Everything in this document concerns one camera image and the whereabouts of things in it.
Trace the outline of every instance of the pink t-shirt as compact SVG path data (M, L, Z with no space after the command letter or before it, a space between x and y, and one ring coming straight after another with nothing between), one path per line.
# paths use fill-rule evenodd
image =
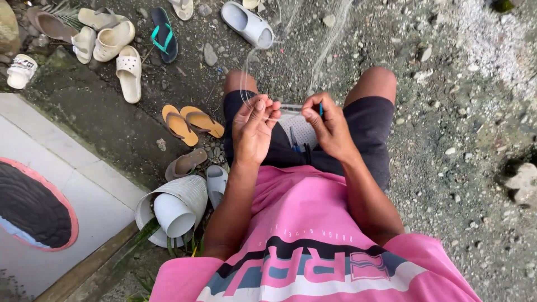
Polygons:
M252 219L227 261L164 263L150 302L480 301L441 243L403 234L376 245L347 212L345 178L311 166L259 170Z

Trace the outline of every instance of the dirt ground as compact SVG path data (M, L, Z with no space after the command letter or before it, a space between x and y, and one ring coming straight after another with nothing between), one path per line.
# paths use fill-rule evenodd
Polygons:
M403 222L441 240L483 301L535 301L537 212L511 202L497 182L509 159L531 159L537 134L537 2L513 2L519 6L498 14L485 0L265 0L260 16L277 36L267 51L252 51L225 25L221 1L195 1L189 21L179 21L166 0L81 4L128 17L142 57L154 26L140 9L168 12L180 54L164 64L153 49L136 105L160 123L165 104L195 105L223 122L226 70L247 70L260 92L287 104L322 90L341 104L367 68L392 70L388 196ZM201 4L213 12L202 17ZM323 22L329 15L332 27ZM213 67L204 61L206 43L218 56ZM94 60L89 68L121 94L115 63ZM103 299L114 293L125 291Z

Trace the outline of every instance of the flip-flop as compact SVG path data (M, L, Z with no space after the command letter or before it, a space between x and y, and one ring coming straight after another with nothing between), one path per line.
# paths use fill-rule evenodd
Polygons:
M199 138L192 131L191 124L179 113L177 108L172 105L164 106L162 108L162 118L173 136L182 139L189 147L195 146L198 143Z
M72 51L82 64L88 64L95 47L97 33L91 28L84 26L80 32L72 38Z
M183 107L181 109L181 115L184 116L190 124L202 128L205 131L208 130L209 134L217 139L224 135L224 127L196 107Z
M198 148L194 151L180 156L178 159L172 161L166 169L164 177L167 181L171 182L175 179L185 177L190 174L190 171L197 165L202 164L207 160L207 153L205 150Z
M72 37L78 34L78 30L65 25L54 15L38 8L29 8L26 11L26 17L38 31L52 39L72 43Z
M13 64L8 68L8 85L15 89L22 89L35 74L37 63L25 54L18 54Z
M153 44L160 49L164 63L169 64L175 60L177 53L179 52L179 44L173 34L170 20L168 19L166 11L161 7L152 9L151 17L156 26L151 34L151 40L153 41Z
M142 60L132 46L125 46L115 60L115 75L119 78L123 97L128 103L138 103L142 97Z
M114 11L109 8L100 8L96 11L90 9L80 9L78 12L78 21L80 23L91 26L94 30L100 31L105 28L113 28L120 22L128 21L124 16L116 15Z
M114 28L105 28L97 35L93 57L99 62L107 62L119 54L133 39L136 31L130 21L123 21Z
M222 6L220 14L229 27L256 48L268 49L274 43L274 32L267 21L244 6L228 1Z
M253 10L260 2L261 0L242 0L242 6L247 10Z
M222 202L226 185L228 184L228 173L221 166L210 166L207 168L207 192L213 209Z
M168 0L172 5L177 17L188 21L194 14L194 0Z

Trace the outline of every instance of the wooden edge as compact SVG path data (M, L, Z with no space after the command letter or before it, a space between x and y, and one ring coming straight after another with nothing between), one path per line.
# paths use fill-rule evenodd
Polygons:
M53 285L39 295L34 302L63 302L93 273L108 261L137 232L136 221L131 222L116 236L110 238L84 260L66 272Z

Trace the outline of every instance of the white bucket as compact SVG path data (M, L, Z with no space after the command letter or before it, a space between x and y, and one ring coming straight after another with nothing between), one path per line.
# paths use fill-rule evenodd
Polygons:
M162 193L155 198L155 216L162 230L170 238L177 238L188 232L196 221L196 215L179 198Z
M194 235L194 230L198 227L203 218L205 207L207 206L207 199L209 198L207 195L207 181L198 175L188 175L168 182L142 197L136 206L136 211L134 211L134 218L139 229L142 229L143 226L155 216L152 213L150 204L153 194L156 193L168 193L179 198L195 214L196 219L194 222L194 229L191 229L186 233L186 240L190 241ZM153 236L149 237L149 241L163 248L167 247L167 239L168 236L162 228L158 229ZM177 237L177 247L183 245L181 236Z

